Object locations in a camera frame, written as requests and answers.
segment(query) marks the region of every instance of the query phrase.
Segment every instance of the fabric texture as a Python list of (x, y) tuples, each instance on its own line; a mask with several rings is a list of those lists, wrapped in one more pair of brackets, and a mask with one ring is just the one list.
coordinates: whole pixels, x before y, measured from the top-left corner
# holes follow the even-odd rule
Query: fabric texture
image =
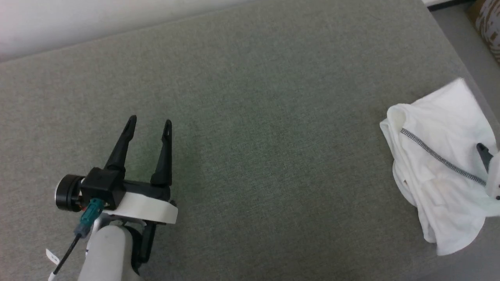
[(463, 79), (412, 104), (387, 111), (380, 128), (389, 144), (395, 182), (418, 209), (427, 242), (438, 255), (468, 246), (500, 202), (485, 190), (488, 174), (478, 143), (496, 154), (492, 128)]
[(79, 217), (55, 185), (102, 167), (132, 114), (130, 180), (150, 179), (173, 123), (179, 214), (156, 230), (147, 281), (411, 280), (498, 250), (492, 219), (436, 256), (379, 128), (457, 77), (500, 132), (420, 0), (256, 1), (4, 62), (0, 280), (47, 278), (45, 248), (61, 257)]
[(467, 16), (500, 63), (500, 0), (477, 0), (468, 9)]

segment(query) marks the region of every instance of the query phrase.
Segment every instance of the white cloth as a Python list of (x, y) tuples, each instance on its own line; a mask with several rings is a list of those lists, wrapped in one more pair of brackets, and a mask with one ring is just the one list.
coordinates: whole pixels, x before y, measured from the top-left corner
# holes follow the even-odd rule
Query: white cloth
[(413, 104), (391, 106), (380, 128), (394, 157), (396, 184), (417, 207), (423, 237), (437, 244), (438, 255), (465, 248), (478, 235), (485, 217), (500, 215), (500, 201), (488, 196), (482, 184), (443, 163), (445, 159), (486, 181), (476, 144), (483, 143), (493, 155), (498, 152), (490, 124), (463, 79)]

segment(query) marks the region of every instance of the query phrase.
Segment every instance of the gray cushion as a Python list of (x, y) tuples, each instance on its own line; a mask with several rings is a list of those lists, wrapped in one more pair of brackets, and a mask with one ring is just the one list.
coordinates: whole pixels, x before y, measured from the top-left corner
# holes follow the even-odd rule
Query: gray cushion
[(487, 220), (436, 256), (379, 128), (456, 77), (419, 0), (260, 1), (0, 64), (0, 279), (48, 277), (45, 248), (61, 257), (79, 217), (55, 185), (102, 167), (132, 114), (128, 179), (149, 180), (166, 118), (174, 132), (178, 222), (158, 227), (148, 281), (407, 280), (498, 249)]

